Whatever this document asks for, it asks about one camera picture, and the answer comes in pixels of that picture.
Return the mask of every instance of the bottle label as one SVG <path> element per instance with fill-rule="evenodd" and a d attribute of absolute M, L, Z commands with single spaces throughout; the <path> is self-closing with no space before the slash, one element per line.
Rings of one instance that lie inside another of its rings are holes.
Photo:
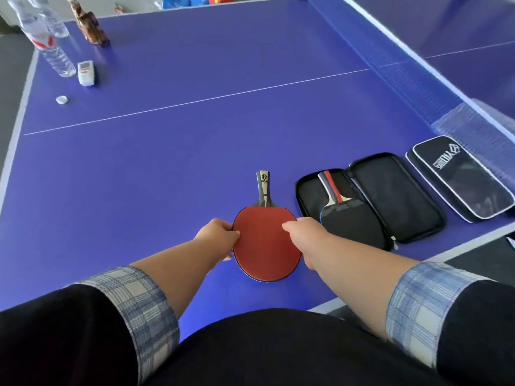
<path fill-rule="evenodd" d="M 29 38 L 30 41 L 34 43 L 34 46 L 40 50 L 47 49 L 48 47 L 54 47 L 56 45 L 56 39 L 48 32 L 36 36 L 30 35 L 28 33 L 25 33 L 25 35 L 27 35 L 27 38 Z"/>

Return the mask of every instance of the brown bottle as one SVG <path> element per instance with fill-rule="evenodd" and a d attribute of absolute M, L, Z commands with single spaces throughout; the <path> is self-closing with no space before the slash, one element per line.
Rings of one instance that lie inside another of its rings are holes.
<path fill-rule="evenodd" d="M 75 21 L 87 40 L 91 44 L 99 44 L 102 47 L 109 43 L 106 33 L 100 28 L 93 12 L 84 12 L 77 0 L 68 0 L 68 2 L 75 16 Z"/>

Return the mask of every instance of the plaid sleeve cuff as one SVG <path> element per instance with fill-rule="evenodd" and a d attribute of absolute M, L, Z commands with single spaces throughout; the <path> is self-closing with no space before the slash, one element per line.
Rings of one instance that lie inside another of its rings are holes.
<path fill-rule="evenodd" d="M 447 264 L 426 261 L 406 272 L 386 311 L 386 333 L 407 353 L 436 367 L 443 322 L 469 285 L 486 277 Z"/>
<path fill-rule="evenodd" d="M 103 292 L 122 316 L 132 337 L 141 384 L 179 343 L 177 317 L 159 286 L 143 271 L 122 266 L 82 280 Z"/>

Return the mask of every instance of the paddle handle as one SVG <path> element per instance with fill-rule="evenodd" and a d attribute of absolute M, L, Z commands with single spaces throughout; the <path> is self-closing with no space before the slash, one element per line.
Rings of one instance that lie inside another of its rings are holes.
<path fill-rule="evenodd" d="M 329 171 L 320 172 L 318 174 L 318 178 L 322 182 L 325 192 L 327 192 L 327 195 L 329 196 L 329 203 L 327 203 L 327 206 L 347 200 L 347 198 L 344 199 L 343 196 L 340 195 L 340 191 L 338 191 L 336 184 L 334 184 L 334 180 Z"/>
<path fill-rule="evenodd" d="M 256 176 L 259 188 L 259 207 L 273 207 L 270 199 L 270 172 L 258 171 Z"/>

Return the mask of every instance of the black zippered case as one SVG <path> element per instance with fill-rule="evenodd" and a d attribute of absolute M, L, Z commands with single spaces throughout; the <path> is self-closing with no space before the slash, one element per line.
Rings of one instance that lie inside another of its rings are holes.
<path fill-rule="evenodd" d="M 451 137 L 418 143 L 406 159 L 467 222 L 493 218 L 515 205 L 512 192 Z"/>
<path fill-rule="evenodd" d="M 310 173 L 295 184 L 302 215 L 316 220 L 329 201 L 317 177 L 319 172 Z M 443 210 L 392 153 L 368 156 L 346 169 L 330 169 L 330 172 L 340 194 L 352 199 L 347 203 L 355 204 L 359 203 L 356 199 L 360 200 L 372 212 L 356 216 L 349 208 L 349 214 L 341 220 L 345 232 L 342 237 L 389 251 L 396 242 L 422 239 L 438 233 L 446 225 Z M 360 219 L 366 221 L 359 222 L 363 229 L 356 233 L 352 228 Z"/>

